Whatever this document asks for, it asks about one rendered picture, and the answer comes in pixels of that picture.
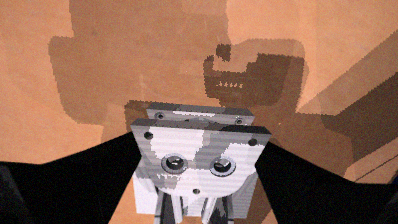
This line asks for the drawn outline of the blue block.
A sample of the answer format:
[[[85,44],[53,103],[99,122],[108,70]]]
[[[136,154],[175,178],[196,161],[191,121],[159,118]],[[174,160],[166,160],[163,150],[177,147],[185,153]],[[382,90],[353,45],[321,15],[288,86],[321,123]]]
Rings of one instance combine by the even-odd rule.
[[[398,175],[395,177],[395,179],[391,182],[391,184],[398,184]]]

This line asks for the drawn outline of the white metal housing plate with two holes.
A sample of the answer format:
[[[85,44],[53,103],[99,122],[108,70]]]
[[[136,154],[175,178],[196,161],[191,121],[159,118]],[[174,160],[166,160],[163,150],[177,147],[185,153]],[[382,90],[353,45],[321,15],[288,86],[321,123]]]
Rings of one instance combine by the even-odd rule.
[[[264,126],[136,118],[130,125],[153,184],[173,196],[221,198],[245,182],[272,134]],[[183,162],[174,165],[171,156]],[[229,160],[225,167],[214,163]]]

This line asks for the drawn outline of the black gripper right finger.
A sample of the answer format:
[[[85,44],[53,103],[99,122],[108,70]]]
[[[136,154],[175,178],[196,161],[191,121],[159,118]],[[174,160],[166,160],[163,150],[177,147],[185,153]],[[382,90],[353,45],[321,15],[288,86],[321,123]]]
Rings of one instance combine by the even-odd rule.
[[[355,183],[268,141],[255,163],[278,224],[386,224],[398,184]]]

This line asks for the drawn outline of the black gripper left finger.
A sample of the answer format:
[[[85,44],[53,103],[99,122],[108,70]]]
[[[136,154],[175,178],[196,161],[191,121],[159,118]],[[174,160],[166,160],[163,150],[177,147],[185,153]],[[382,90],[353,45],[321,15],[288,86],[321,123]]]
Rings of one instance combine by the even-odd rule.
[[[131,131],[42,164],[0,161],[0,211],[22,224],[109,224],[141,157]]]

